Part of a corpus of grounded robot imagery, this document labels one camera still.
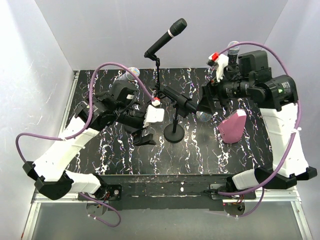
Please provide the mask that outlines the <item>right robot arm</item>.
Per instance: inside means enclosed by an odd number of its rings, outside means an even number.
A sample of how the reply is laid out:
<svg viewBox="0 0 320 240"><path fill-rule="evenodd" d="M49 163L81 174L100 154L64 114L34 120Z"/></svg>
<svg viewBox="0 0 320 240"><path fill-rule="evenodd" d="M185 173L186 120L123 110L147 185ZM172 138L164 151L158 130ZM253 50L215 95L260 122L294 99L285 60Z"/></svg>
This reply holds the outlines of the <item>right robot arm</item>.
<svg viewBox="0 0 320 240"><path fill-rule="evenodd" d="M252 100L261 113L272 150L271 165L234 174L221 195L237 199L258 188L286 190L316 177L317 170L308 164L300 140L301 106L293 78L288 74L273 77L264 50L215 52L207 63L213 67L214 77L202 87L197 109L210 112L215 101L226 107L232 99Z"/></svg>

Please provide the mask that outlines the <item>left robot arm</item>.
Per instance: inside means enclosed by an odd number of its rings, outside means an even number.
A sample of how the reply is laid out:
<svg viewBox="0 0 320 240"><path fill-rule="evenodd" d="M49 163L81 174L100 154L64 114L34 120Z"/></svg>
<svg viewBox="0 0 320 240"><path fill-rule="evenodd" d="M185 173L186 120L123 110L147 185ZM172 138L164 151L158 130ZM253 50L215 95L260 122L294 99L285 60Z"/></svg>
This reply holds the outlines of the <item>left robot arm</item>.
<svg viewBox="0 0 320 240"><path fill-rule="evenodd" d="M86 193L95 200L108 193L108 184L97 173L75 173L67 166L106 127L117 122L125 125L136 146L153 145L153 135L142 135L150 124L162 122L164 110L160 100L152 98L141 110L134 108L137 87L126 78L117 78L110 90L92 93L76 108L59 140L35 161L23 164L25 173L34 180L38 192L50 200L68 193Z"/></svg>

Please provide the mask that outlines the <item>round base stand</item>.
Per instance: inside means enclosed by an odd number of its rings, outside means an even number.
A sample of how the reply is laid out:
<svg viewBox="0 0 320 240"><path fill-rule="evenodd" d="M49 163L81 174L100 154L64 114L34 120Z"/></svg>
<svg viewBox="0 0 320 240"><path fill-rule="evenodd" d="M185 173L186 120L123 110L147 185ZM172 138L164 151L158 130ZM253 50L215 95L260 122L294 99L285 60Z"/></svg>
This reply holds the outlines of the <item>round base stand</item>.
<svg viewBox="0 0 320 240"><path fill-rule="evenodd" d="M178 116L185 116L184 97L180 94L175 101L175 117L173 119L173 123L168 124L163 131L164 138L173 144L180 142L185 135L184 128L178 124Z"/></svg>

